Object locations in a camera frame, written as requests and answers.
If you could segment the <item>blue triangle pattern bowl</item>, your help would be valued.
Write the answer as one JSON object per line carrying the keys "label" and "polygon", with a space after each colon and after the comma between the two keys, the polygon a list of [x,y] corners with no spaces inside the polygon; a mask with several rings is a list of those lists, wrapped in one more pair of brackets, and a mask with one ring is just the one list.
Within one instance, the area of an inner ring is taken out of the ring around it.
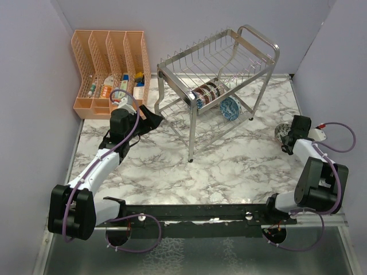
{"label": "blue triangle pattern bowl", "polygon": [[196,106],[198,110],[203,108],[205,106],[205,99],[203,97],[196,98]]}

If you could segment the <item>pink dotted pattern bowl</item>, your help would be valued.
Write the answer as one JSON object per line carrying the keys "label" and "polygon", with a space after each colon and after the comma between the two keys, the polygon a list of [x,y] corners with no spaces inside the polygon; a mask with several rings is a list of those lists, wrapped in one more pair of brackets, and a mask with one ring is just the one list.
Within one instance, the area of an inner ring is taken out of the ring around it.
{"label": "pink dotted pattern bowl", "polygon": [[201,88],[204,104],[208,104],[212,101],[212,90],[210,86],[204,85]]}

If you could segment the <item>stainless steel dish rack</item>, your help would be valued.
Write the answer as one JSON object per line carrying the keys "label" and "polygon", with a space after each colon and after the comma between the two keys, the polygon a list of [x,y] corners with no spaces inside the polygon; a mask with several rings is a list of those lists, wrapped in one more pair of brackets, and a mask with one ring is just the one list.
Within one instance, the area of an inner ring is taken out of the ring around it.
{"label": "stainless steel dish rack", "polygon": [[[161,115],[188,149],[188,162],[214,142],[252,121],[280,57],[279,45],[251,25],[226,28],[180,49],[157,65],[158,99],[154,111]],[[215,82],[221,96],[200,110],[192,90]],[[242,106],[230,121],[220,111],[229,96]]]}

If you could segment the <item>blue floral bowl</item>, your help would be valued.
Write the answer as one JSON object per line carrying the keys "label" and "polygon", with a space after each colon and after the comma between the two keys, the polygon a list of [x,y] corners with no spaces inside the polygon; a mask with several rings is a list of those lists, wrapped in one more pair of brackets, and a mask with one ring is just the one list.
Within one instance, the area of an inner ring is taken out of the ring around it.
{"label": "blue floral bowl", "polygon": [[237,98],[229,96],[220,103],[220,111],[226,119],[234,121],[242,113],[242,106]]}

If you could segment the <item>brown geometric pattern bowl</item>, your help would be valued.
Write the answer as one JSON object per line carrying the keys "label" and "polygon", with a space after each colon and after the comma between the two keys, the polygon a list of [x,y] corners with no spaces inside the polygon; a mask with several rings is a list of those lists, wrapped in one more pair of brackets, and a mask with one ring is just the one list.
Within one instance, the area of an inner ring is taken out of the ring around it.
{"label": "brown geometric pattern bowl", "polygon": [[208,85],[211,88],[212,100],[214,100],[214,99],[218,98],[219,96],[221,96],[221,90],[215,82],[210,82]]}

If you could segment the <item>red diamond pattern bowl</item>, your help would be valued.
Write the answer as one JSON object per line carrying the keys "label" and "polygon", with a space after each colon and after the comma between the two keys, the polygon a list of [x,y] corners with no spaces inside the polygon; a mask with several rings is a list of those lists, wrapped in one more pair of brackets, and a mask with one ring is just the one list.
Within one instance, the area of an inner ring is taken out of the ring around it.
{"label": "red diamond pattern bowl", "polygon": [[207,96],[206,89],[202,89],[200,87],[192,90],[192,92],[194,93],[195,98],[204,98],[205,96]]}

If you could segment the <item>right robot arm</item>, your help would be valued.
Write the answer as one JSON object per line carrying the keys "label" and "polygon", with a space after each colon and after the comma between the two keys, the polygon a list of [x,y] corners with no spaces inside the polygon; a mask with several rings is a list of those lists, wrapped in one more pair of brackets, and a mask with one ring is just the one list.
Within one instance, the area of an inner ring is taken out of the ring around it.
{"label": "right robot arm", "polygon": [[336,214],[342,206],[349,169],[331,160],[319,146],[334,152],[346,153],[356,145],[356,135],[345,124],[353,137],[350,148],[338,150],[324,143],[327,139],[323,129],[328,123],[311,127],[309,117],[295,115],[285,132],[285,124],[276,128],[281,149],[288,155],[295,155],[304,165],[294,191],[273,194],[266,201],[264,219],[270,224],[289,219],[296,211],[313,210],[318,214]]}

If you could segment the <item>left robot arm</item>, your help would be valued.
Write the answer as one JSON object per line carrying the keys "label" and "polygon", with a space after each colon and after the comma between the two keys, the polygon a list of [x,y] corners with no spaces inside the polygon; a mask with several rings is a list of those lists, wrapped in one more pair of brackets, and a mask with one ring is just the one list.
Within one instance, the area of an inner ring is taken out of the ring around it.
{"label": "left robot arm", "polygon": [[116,169],[130,150],[130,140],[155,130],[163,117],[149,111],[145,105],[131,114],[124,108],[111,113],[110,128],[99,144],[92,162],[66,185],[56,185],[50,196],[48,230],[60,234],[69,242],[75,238],[87,240],[95,226],[111,222],[125,223],[125,201],[104,198],[95,201],[101,184]]}

